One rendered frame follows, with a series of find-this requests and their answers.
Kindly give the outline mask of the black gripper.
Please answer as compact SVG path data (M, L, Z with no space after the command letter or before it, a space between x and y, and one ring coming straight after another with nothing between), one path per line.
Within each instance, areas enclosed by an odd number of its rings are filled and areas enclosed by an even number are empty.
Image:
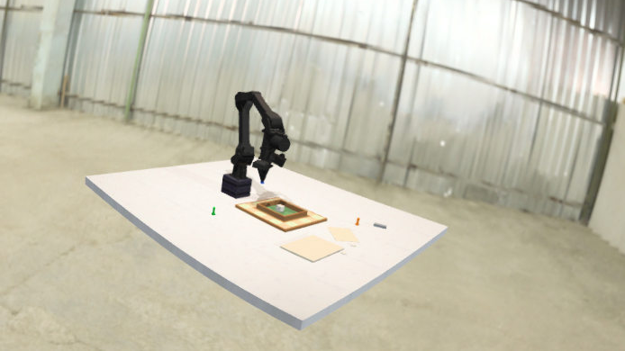
M262 147L260 147L260 149L261 149L260 156L258 157L258 160L254 161L252 163L252 167L258 169L258 174L259 174L259 177L260 177L260 181L261 182L265 182L265 180L267 178L268 170L271 167L273 167L273 165L268 164L270 153L272 153L272 152L274 153L276 151L276 149L272 148L272 147L265 146L263 144L262 144Z

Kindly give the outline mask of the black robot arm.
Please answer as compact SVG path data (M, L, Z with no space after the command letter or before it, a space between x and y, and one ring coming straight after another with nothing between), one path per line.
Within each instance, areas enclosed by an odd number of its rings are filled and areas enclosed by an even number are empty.
M238 180L248 178L247 166L251 166L255 156L254 147L251 147L249 143L249 110L253 104L257 107L262 117L262 124L265 127L261 130L264 132L262 144L282 152L286 152L290 148L290 140L285 134L282 118L270 109L262 97L259 91L238 92L235 95L235 106L239 111L239 144L231 158L231 163L234 167L230 176ZM285 161L285 154L281 153L278 155L272 152L270 153L268 164L274 163L279 167L283 167Z

